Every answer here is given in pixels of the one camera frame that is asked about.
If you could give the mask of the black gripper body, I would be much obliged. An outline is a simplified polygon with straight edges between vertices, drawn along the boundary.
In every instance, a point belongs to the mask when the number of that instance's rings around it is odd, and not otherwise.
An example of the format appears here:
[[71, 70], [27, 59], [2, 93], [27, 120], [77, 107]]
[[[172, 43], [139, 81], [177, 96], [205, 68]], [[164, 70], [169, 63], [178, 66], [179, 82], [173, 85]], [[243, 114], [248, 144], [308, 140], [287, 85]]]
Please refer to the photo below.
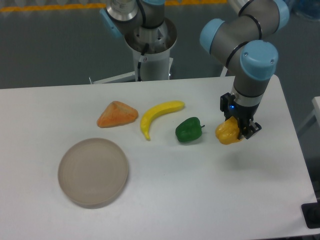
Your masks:
[[254, 114], [258, 109], [258, 104], [253, 106], [244, 106], [236, 102], [236, 96], [225, 93], [220, 97], [220, 111], [223, 112], [225, 120], [234, 117], [240, 126], [248, 126], [250, 121], [254, 120]]

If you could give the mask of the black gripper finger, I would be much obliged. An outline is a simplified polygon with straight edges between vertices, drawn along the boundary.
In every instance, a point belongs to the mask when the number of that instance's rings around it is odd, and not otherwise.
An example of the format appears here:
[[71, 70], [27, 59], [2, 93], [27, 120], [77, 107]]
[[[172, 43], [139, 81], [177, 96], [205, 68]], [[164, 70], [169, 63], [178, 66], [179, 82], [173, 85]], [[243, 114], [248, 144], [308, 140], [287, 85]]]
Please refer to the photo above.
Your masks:
[[257, 132], [259, 132], [262, 127], [257, 122], [254, 122], [252, 119], [240, 119], [238, 121], [239, 134], [238, 139], [249, 139], [254, 136]]

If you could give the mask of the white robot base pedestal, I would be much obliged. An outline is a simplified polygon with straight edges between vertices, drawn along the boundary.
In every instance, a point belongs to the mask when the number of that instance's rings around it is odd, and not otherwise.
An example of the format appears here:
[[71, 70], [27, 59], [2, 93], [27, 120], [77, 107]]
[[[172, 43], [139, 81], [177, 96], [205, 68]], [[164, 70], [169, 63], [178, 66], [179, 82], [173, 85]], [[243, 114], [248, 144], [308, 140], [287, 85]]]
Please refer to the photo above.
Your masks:
[[164, 18], [162, 24], [149, 29], [142, 26], [124, 36], [132, 51], [134, 71], [92, 81], [92, 84], [168, 80], [173, 58], [171, 49], [177, 41], [174, 23]]

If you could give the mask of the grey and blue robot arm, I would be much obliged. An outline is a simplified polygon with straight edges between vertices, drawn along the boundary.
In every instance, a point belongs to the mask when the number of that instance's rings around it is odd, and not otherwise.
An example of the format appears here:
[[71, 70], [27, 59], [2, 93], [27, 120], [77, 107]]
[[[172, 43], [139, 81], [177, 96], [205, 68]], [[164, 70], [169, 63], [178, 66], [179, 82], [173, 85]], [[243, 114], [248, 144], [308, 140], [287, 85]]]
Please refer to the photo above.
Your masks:
[[[274, 75], [279, 55], [264, 38], [282, 29], [290, 18], [282, 0], [232, 0], [237, 19], [212, 19], [202, 29], [200, 45], [232, 74], [232, 90], [220, 97], [220, 110], [232, 119], [239, 140], [260, 131], [254, 115]], [[177, 41], [175, 25], [165, 17], [162, 0], [109, 0], [100, 10], [103, 23], [132, 50], [138, 82], [169, 78], [170, 50]]]

